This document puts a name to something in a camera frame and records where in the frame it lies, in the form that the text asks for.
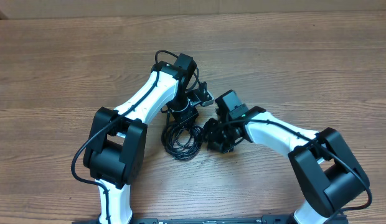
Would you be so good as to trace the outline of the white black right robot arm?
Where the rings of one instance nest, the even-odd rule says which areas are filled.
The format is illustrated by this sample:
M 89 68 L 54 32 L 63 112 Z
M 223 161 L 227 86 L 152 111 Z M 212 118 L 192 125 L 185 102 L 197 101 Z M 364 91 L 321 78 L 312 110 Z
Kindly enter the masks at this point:
M 305 201 L 285 223 L 347 223 L 347 204 L 362 192 L 372 193 L 367 174 L 342 135 L 332 128 L 313 131 L 274 117 L 259 106 L 248 108 L 233 90 L 215 99 L 216 118 L 204 126 L 210 150 L 231 152 L 243 140 L 263 145 L 287 157 Z

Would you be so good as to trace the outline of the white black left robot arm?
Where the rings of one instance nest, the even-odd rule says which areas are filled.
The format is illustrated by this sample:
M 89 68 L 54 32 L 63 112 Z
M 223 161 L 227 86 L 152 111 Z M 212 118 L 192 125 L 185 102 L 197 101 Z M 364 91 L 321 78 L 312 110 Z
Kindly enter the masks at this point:
M 143 163 L 148 125 L 163 107 L 174 120 L 167 123 L 162 138 L 171 138 L 174 145 L 177 135 L 188 130 L 195 142 L 186 157 L 198 153 L 201 130 L 194 121 L 206 85 L 188 85 L 198 75 L 196 62 L 186 54 L 177 55 L 174 63 L 156 60 L 148 81 L 128 101 L 95 113 L 89 138 L 77 152 L 90 171 L 87 183 L 99 188 L 101 213 L 94 223 L 133 222 L 131 184 Z

